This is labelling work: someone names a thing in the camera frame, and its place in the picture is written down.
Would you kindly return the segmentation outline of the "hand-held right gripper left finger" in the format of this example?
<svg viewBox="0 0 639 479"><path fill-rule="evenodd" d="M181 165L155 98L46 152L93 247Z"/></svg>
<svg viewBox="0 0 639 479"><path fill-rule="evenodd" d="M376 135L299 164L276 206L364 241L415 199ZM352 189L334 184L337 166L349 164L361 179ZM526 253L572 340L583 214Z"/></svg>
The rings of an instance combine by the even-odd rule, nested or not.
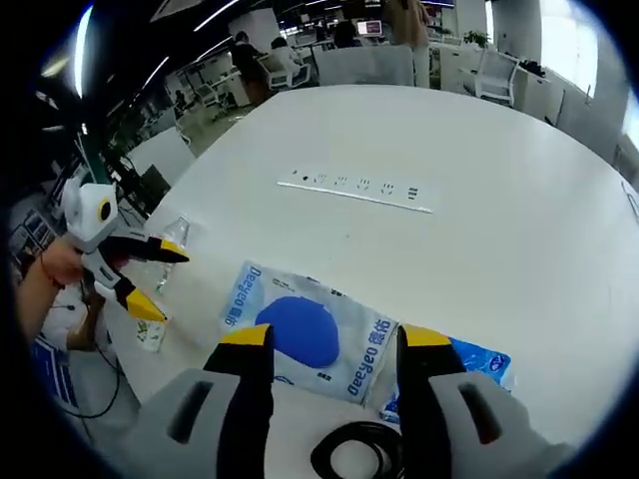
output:
<svg viewBox="0 0 639 479"><path fill-rule="evenodd" d="M150 397L132 429L135 478L262 478L274 413L274 329L223 337L201 369Z"/></svg>

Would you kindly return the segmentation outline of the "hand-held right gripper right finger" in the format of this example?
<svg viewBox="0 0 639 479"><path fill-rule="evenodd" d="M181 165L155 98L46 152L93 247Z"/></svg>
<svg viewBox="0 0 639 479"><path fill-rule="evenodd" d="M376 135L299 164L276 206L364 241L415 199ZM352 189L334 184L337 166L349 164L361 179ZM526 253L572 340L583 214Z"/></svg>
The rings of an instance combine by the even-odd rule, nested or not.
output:
<svg viewBox="0 0 639 479"><path fill-rule="evenodd" d="M396 336L398 416L409 478L547 478L568 457L531 425L527 408L449 337L402 324Z"/></svg>

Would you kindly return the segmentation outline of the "person's left hand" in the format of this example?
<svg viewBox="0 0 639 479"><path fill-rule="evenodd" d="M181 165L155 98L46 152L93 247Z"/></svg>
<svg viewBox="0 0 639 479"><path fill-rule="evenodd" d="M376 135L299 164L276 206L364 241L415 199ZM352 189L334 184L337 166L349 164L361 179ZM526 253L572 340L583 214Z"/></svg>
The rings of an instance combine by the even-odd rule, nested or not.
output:
<svg viewBox="0 0 639 479"><path fill-rule="evenodd" d="M47 277L60 287L83 279L81 254L65 238L53 240L40 256Z"/></svg>

